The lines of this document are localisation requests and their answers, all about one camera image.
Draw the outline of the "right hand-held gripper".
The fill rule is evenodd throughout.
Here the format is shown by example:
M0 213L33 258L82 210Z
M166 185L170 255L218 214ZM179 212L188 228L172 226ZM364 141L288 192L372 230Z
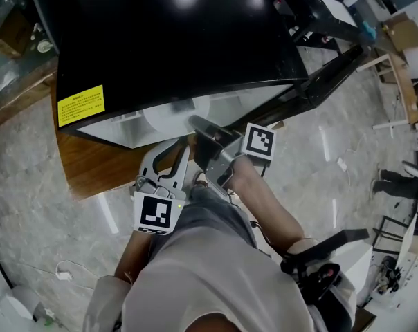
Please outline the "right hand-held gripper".
M275 152L275 131L253 123L244 134L193 115L188 119L195 130L194 161L220 194L227 196L227 183L234 174L233 164L248 156L255 166L266 169Z

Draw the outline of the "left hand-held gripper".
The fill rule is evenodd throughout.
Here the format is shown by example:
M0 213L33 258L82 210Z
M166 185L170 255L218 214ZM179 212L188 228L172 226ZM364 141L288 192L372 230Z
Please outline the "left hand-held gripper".
M160 142L143 157L141 175L130 187L135 231L164 236L175 229L185 206L185 192L179 189L188 168L190 146L178 152L168 174L160 176L158 164L178 143L178 138Z

